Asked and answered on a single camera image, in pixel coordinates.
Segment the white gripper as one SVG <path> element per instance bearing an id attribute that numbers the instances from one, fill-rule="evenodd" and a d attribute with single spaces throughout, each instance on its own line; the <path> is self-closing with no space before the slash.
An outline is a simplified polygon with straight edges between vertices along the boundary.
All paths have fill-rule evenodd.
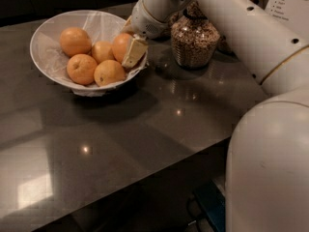
<path id="1" fill-rule="evenodd" d="M 126 20 L 121 32 L 133 35 L 134 33 L 156 39 L 162 36 L 167 24 L 155 19 L 146 9 L 145 0 L 138 0 L 131 17 Z M 135 67 L 148 50 L 145 40 L 129 36 L 123 43 L 122 66 L 126 69 Z"/>

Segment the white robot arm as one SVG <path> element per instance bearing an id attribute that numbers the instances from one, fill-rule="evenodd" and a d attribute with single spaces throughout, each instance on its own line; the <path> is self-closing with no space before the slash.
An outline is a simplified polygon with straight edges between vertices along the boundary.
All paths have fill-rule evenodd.
<path id="1" fill-rule="evenodd" d="M 189 0 L 138 0 L 131 28 L 150 39 Z M 249 0 L 192 0 L 269 98 L 231 137 L 226 232 L 309 232 L 308 42 Z"/>

